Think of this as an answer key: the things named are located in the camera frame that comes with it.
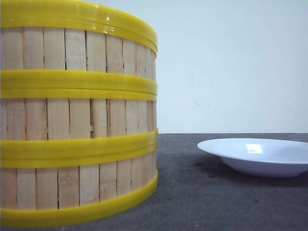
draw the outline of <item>plate rim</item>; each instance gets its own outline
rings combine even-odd
[[[308,142],[302,142],[302,141],[290,141],[290,140],[280,140],[280,139],[266,139],[266,138],[218,138],[218,139],[210,139],[210,140],[205,140],[205,141],[201,141],[197,144],[197,147],[206,153],[212,154],[212,155],[216,155],[219,157],[225,157],[225,158],[229,158],[229,159],[234,159],[234,160],[243,160],[243,161],[249,161],[249,162],[256,162],[256,163],[267,163],[267,164],[280,164],[280,165],[308,165],[308,158],[307,161],[272,161],[272,160],[253,160],[253,159],[249,159],[249,158],[240,158],[240,157],[234,157],[234,156],[229,156],[226,154],[219,154],[217,152],[209,152],[209,151],[205,151],[204,149],[202,149],[200,147],[201,143],[204,142],[213,142],[213,141],[217,141],[217,140],[267,140],[267,141],[287,141],[287,142],[295,142],[295,143],[304,143],[305,145],[307,145],[308,147]]]

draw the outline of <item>white plate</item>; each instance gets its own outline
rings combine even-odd
[[[203,141],[198,148],[234,170],[263,177],[294,177],[308,170],[308,143],[229,138]]]

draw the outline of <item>stacked bamboo steamer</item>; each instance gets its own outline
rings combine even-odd
[[[124,211],[156,189],[156,34],[76,0],[1,1],[1,223]]]

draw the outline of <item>gray carpet surface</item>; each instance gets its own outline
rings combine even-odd
[[[308,142],[305,134],[160,134],[158,188],[121,214],[77,225],[2,231],[307,231],[308,172],[270,179],[236,172],[198,142],[217,138]]]

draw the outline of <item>yellow plastic rim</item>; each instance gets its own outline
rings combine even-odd
[[[1,166],[51,168],[94,165],[148,154],[157,148],[157,130],[95,139],[1,140]]]
[[[149,198],[157,188],[157,177],[145,186],[126,195],[107,201],[80,207],[46,209],[46,210],[21,210],[1,209],[1,225],[38,228],[77,224],[109,217],[128,210]]]
[[[78,0],[1,0],[1,27],[60,27],[94,31],[143,44],[157,53],[155,31],[128,13]]]
[[[102,98],[156,101],[155,81],[76,70],[1,71],[2,98]]]

